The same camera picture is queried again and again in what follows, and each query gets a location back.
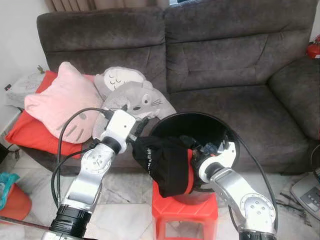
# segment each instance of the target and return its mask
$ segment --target black cable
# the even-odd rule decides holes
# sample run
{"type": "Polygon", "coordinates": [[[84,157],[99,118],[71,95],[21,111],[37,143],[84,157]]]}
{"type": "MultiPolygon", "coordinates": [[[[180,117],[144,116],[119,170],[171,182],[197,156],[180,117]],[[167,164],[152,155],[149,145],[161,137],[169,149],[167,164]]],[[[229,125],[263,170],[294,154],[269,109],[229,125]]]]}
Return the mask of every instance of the black cable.
{"type": "Polygon", "coordinates": [[[299,212],[304,212],[303,209],[297,208],[297,207],[292,206],[292,205],[290,205],[290,204],[285,204],[285,203],[282,203],[282,202],[277,202],[276,204],[281,205],[281,206],[284,206],[284,207],[286,207],[286,208],[291,208],[291,209],[297,210],[297,211],[299,211],[299,212]]]}
{"type": "MultiPolygon", "coordinates": [[[[69,125],[69,123],[76,117],[78,116],[79,114],[83,113],[83,112],[86,112],[86,111],[98,111],[98,112],[101,112],[105,118],[107,119],[110,119],[113,112],[110,111],[110,110],[105,110],[105,109],[102,109],[102,108],[97,108],[97,107],[88,107],[88,108],[84,108],[80,111],[77,111],[75,114],[73,114],[66,122],[65,124],[63,125],[63,128],[61,129],[61,132],[60,132],[60,136],[59,136],[59,141],[58,141],[58,151],[57,151],[57,158],[56,158],[56,163],[57,165],[60,164],[60,160],[61,160],[61,145],[62,145],[62,138],[63,138],[63,135],[65,133],[65,130],[67,128],[67,126],[69,125]]],[[[60,198],[61,198],[61,193],[60,193],[60,171],[59,171],[59,168],[57,169],[57,178],[56,178],[56,189],[57,189],[57,202],[59,203],[60,202],[60,198]]]]}
{"type": "Polygon", "coordinates": [[[235,230],[238,232],[238,227],[237,227],[237,224],[236,224],[234,215],[233,215],[233,213],[232,213],[232,209],[231,209],[231,207],[230,207],[229,205],[228,205],[228,208],[229,208],[229,214],[230,214],[231,222],[232,222],[235,230]]]}
{"type": "Polygon", "coordinates": [[[11,144],[10,146],[8,146],[6,149],[9,150],[9,148],[11,148],[14,144],[11,144]]]}
{"type": "Polygon", "coordinates": [[[52,193],[53,201],[54,201],[56,207],[58,207],[58,198],[57,198],[57,194],[56,194],[56,190],[55,190],[55,179],[56,179],[57,172],[60,169],[61,165],[63,165],[69,158],[73,157],[74,155],[85,153],[91,149],[93,149],[93,147],[89,147],[89,148],[83,149],[81,151],[77,151],[72,154],[69,154],[68,156],[65,157],[65,159],[63,161],[61,161],[55,167],[54,171],[52,172],[52,177],[51,177],[51,193],[52,193]]]}
{"type": "Polygon", "coordinates": [[[294,202],[295,204],[301,206],[301,204],[300,204],[299,202],[297,202],[297,200],[295,200],[293,197],[291,197],[291,196],[289,196],[289,195],[287,195],[287,194],[285,194],[285,193],[283,193],[283,192],[280,192],[280,195],[283,196],[283,197],[285,197],[286,199],[291,200],[291,201],[294,202]]]}
{"type": "MultiPolygon", "coordinates": [[[[265,171],[263,170],[262,166],[260,165],[260,163],[258,162],[258,160],[252,155],[252,153],[250,152],[248,146],[246,145],[245,141],[239,136],[238,133],[236,133],[234,130],[232,131],[233,134],[236,136],[236,138],[241,142],[241,144],[244,146],[245,150],[248,152],[249,156],[253,159],[254,163],[256,164],[256,166],[258,167],[262,177],[263,177],[263,180],[265,182],[265,185],[269,191],[269,194],[270,194],[270,197],[271,197],[271,201],[272,201],[272,204],[274,206],[274,210],[275,210],[275,220],[274,220],[274,229],[275,231],[277,232],[278,231],[278,207],[277,207],[277,200],[276,200],[276,197],[275,197],[275,194],[271,188],[271,185],[270,185],[270,182],[266,176],[266,173],[265,171]]],[[[232,214],[232,211],[230,211],[230,217],[231,217],[231,220],[232,220],[232,223],[234,223],[234,227],[235,229],[237,230],[237,226],[235,224],[235,219],[234,219],[234,216],[232,214]]]]}
{"type": "Polygon", "coordinates": [[[11,144],[10,146],[8,146],[6,149],[8,150],[9,153],[16,153],[20,150],[20,148],[18,148],[17,150],[11,151],[9,150],[9,148],[11,148],[14,144],[11,144]]]}

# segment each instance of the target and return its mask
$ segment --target gray sofa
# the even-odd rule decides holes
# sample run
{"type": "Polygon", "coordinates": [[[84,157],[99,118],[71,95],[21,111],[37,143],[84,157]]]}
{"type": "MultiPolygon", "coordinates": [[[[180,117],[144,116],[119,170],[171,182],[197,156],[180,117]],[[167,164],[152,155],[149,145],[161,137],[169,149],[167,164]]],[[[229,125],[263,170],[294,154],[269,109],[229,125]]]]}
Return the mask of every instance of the gray sofa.
{"type": "MultiPolygon", "coordinates": [[[[317,0],[191,0],[156,8],[46,13],[37,18],[52,71],[138,69],[178,112],[214,115],[268,172],[310,169],[319,143],[319,64],[305,56],[317,0]]],[[[150,132],[153,119],[144,131],[150,132]]],[[[54,155],[24,150],[52,170],[54,155]]],[[[72,175],[79,161],[62,170],[72,175]]],[[[113,167],[136,168],[130,149],[113,167]]],[[[256,168],[244,148],[237,170],[256,168]]]]}

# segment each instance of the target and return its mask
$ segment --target pink cat pillow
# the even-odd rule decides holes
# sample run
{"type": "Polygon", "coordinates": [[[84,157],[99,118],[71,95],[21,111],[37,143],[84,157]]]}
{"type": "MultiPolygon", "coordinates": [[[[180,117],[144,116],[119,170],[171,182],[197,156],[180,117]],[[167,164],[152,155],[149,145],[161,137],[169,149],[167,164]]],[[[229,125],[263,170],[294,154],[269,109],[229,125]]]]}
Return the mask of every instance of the pink cat pillow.
{"type": "MultiPolygon", "coordinates": [[[[100,108],[102,103],[95,85],[65,61],[51,86],[25,97],[24,108],[59,138],[63,125],[73,114],[85,108],[100,108]]],[[[97,116],[97,111],[86,111],[75,117],[66,128],[63,141],[73,144],[87,141],[92,136],[97,116]]]]}

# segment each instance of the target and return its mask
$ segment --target red plastic stool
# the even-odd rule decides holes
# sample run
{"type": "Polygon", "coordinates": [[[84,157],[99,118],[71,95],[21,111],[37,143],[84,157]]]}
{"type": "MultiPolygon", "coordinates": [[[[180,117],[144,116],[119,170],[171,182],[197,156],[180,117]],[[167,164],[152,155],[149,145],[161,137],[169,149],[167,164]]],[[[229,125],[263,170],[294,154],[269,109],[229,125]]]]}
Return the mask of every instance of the red plastic stool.
{"type": "Polygon", "coordinates": [[[218,205],[216,194],[196,205],[188,205],[173,197],[163,198],[158,184],[153,182],[152,216],[154,240],[199,240],[189,237],[166,237],[166,223],[172,221],[196,222],[203,224],[204,240],[216,239],[218,205]]]}

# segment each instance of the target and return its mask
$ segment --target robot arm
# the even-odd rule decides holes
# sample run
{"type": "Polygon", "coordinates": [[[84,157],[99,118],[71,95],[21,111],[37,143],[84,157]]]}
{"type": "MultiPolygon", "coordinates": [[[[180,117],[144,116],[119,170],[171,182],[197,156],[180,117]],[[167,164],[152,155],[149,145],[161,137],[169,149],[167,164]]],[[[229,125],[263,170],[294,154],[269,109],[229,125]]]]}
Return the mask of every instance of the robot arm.
{"type": "Polygon", "coordinates": [[[240,222],[241,240],[275,240],[276,211],[269,199],[256,192],[231,168],[222,168],[211,178],[212,189],[233,210],[240,222]]]}
{"type": "Polygon", "coordinates": [[[204,183],[210,183],[217,196],[233,210],[240,223],[240,240],[275,240],[275,207],[230,168],[235,156],[235,144],[229,142],[228,148],[220,155],[211,156],[202,162],[197,171],[198,176],[204,183]]]}
{"type": "Polygon", "coordinates": [[[126,150],[135,123],[136,119],[125,111],[114,112],[101,135],[102,141],[82,157],[80,173],[70,185],[42,240],[83,239],[99,199],[103,177],[116,155],[126,150]]]}

